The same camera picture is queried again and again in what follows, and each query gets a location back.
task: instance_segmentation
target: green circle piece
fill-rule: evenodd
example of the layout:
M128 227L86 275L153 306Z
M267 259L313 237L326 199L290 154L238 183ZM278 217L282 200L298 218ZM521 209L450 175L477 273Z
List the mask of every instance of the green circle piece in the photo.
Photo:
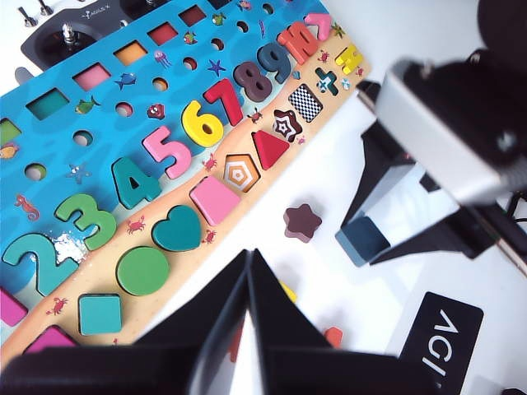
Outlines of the green circle piece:
M159 249L136 247L119 260L117 281L131 295L150 295L165 284L169 270L168 261Z

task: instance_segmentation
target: teal heart piece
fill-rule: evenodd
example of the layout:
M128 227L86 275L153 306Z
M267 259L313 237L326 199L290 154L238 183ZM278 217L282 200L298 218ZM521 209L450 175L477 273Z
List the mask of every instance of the teal heart piece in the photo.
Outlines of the teal heart piece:
M189 206L175 206L166 220L152 228L152 239L167 251L180 252L196 249L201 243L198 214Z

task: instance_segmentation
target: checkered piece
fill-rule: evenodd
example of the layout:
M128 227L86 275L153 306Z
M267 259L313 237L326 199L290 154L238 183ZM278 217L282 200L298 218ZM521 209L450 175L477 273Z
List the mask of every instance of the checkered piece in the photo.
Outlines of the checkered piece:
M289 102L307 123L310 123L322 111L322 104L310 91L306 84L302 84L289 96Z

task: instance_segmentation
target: teal square piece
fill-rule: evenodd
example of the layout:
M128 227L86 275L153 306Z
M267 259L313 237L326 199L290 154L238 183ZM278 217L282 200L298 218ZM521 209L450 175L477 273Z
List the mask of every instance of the teal square piece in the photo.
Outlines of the teal square piece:
M84 336L121 331L119 295L82 295L79 298L79 329Z

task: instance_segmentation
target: number puzzle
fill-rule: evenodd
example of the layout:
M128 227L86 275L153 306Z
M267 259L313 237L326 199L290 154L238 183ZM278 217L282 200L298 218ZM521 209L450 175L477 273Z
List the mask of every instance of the number puzzle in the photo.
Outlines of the number puzzle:
M134 342L369 70L318 1L173 1L4 95L2 366Z

